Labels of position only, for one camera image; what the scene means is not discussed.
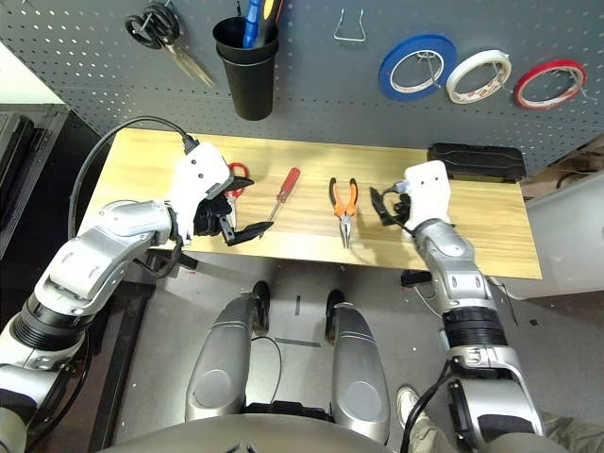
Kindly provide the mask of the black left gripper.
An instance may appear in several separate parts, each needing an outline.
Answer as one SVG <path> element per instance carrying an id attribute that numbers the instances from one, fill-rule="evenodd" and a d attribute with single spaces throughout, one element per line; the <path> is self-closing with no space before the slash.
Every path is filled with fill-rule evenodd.
<path id="1" fill-rule="evenodd" d="M 195 236 L 216 236 L 222 234 L 228 246 L 246 243 L 268 230 L 273 222 L 259 222 L 249 225 L 242 230 L 235 230 L 229 222 L 232 208 L 223 194 L 251 186 L 254 181 L 244 176 L 234 176 L 222 184 L 214 184 L 207 193 L 207 198 L 199 203 L 193 218 L 193 234 Z"/>

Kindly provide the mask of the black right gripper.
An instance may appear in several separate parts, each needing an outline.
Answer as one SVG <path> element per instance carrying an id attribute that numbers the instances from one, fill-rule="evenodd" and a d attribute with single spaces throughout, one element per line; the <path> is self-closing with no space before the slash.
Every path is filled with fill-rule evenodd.
<path id="1" fill-rule="evenodd" d="M 411 199 L 407 193 L 399 194 L 399 201 L 394 203 L 393 216 L 385 206 L 383 193 L 371 187 L 370 198 L 372 206 L 383 226 L 404 225 L 408 222 L 411 215 Z"/>

